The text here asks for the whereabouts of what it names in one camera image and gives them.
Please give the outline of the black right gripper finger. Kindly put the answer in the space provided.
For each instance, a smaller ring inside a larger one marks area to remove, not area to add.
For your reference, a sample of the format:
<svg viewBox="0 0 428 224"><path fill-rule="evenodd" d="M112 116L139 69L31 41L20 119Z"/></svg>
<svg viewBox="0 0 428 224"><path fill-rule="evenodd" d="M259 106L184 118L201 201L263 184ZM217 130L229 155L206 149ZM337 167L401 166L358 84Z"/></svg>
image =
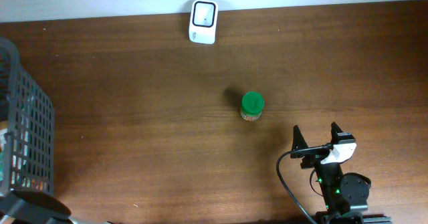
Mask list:
<svg viewBox="0 0 428 224"><path fill-rule="evenodd" d="M331 143L332 144L338 144L342 141L342 129L337 125L337 123L333 122L331 124Z"/></svg>
<svg viewBox="0 0 428 224"><path fill-rule="evenodd" d="M298 127L298 125L295 125L293 127L293 141L292 141L292 151L307 149L308 145L302 136L302 133Z"/></svg>

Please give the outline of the green lid glass jar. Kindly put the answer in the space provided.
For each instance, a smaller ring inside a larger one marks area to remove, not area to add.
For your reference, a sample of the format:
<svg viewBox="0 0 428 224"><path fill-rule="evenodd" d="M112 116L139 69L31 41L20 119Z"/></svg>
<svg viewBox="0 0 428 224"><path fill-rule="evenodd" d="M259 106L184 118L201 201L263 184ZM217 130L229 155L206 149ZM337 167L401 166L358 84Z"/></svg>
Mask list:
<svg viewBox="0 0 428 224"><path fill-rule="evenodd" d="M261 116L264 106L265 100L260 93L247 92L241 99L240 115L246 121L257 120Z"/></svg>

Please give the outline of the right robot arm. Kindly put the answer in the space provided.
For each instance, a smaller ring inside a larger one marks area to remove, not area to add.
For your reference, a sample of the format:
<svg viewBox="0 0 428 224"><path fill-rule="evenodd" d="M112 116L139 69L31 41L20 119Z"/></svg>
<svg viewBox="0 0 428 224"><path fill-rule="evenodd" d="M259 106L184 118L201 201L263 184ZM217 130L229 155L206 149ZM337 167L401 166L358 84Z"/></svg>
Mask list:
<svg viewBox="0 0 428 224"><path fill-rule="evenodd" d="M302 169L311 169L317 176L320 195L326 211L317 213L321 223L391 223L384 215L363 215L368 210L371 180L358 173L344 173L340 165L348 161L356 150L355 137L331 124L331 141L309 147L297 125L293 128L292 158L302 160Z"/></svg>

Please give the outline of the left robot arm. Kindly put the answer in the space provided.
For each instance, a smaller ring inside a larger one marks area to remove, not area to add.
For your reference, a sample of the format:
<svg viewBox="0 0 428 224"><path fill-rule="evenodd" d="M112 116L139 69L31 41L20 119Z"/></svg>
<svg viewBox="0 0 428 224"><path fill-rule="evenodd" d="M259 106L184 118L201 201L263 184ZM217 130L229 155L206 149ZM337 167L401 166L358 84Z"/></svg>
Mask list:
<svg viewBox="0 0 428 224"><path fill-rule="evenodd" d="M8 192L1 197L1 223L79 223L95 224L79 219L61 201L43 192Z"/></svg>

